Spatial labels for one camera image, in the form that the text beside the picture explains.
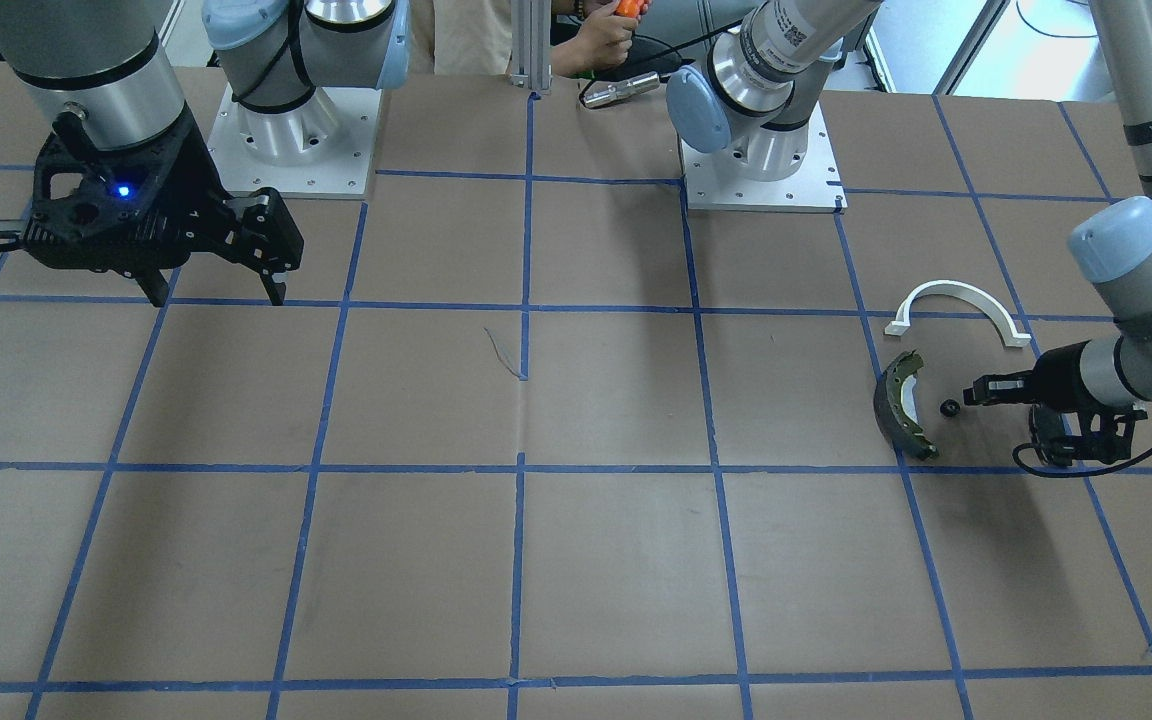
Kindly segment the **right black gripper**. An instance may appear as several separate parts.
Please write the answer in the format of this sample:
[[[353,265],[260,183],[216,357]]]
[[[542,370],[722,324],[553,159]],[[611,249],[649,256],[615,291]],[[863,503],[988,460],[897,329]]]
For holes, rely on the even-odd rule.
[[[61,111],[35,164],[35,196],[20,249],[52,270],[134,276],[152,306],[166,306],[172,273],[237,232],[192,109],[156,137],[96,149],[74,111]],[[262,270],[270,304],[283,306],[289,272]]]

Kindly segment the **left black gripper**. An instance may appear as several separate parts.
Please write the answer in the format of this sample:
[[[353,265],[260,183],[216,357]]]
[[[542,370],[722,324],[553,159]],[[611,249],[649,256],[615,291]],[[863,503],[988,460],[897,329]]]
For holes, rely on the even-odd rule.
[[[1052,348],[1026,372],[982,376],[964,389],[964,404],[1043,404],[1056,411],[1093,407],[1094,397],[1082,377],[1085,346],[1087,342]]]

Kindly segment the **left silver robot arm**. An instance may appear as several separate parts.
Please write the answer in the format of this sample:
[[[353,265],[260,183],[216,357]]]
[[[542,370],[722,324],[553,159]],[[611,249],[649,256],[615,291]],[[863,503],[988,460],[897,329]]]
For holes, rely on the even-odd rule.
[[[738,190],[780,190],[812,156],[795,141],[809,131],[823,92],[814,65],[876,9],[874,1],[765,1],[735,33],[719,32],[707,59],[667,82],[682,147],[717,156]],[[1068,238],[1117,333],[1043,354],[1026,387],[1007,396],[1060,414],[1152,402],[1152,1],[1093,1],[1091,15],[1140,192],[1105,197]]]

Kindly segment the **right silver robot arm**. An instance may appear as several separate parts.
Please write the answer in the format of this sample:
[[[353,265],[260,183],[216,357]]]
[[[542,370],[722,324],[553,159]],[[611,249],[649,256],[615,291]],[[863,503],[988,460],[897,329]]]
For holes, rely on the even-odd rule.
[[[271,164],[343,145],[328,88],[399,88],[410,65],[406,1],[206,1],[200,15],[242,141]],[[51,126],[31,213],[0,222],[0,252],[126,276],[154,306],[165,270],[206,252],[283,305],[305,240],[270,181],[223,187],[145,5],[0,1],[0,54]]]

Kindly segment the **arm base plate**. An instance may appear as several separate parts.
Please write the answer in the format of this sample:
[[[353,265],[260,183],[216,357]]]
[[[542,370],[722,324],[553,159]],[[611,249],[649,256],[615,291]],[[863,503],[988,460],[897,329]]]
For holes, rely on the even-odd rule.
[[[708,154],[679,141],[679,151],[692,210],[841,213],[849,205],[820,105],[791,131],[760,127]]]
[[[225,191],[273,187],[285,199],[366,199],[384,99],[376,88],[317,88],[301,108],[262,114],[225,88],[207,138]]]

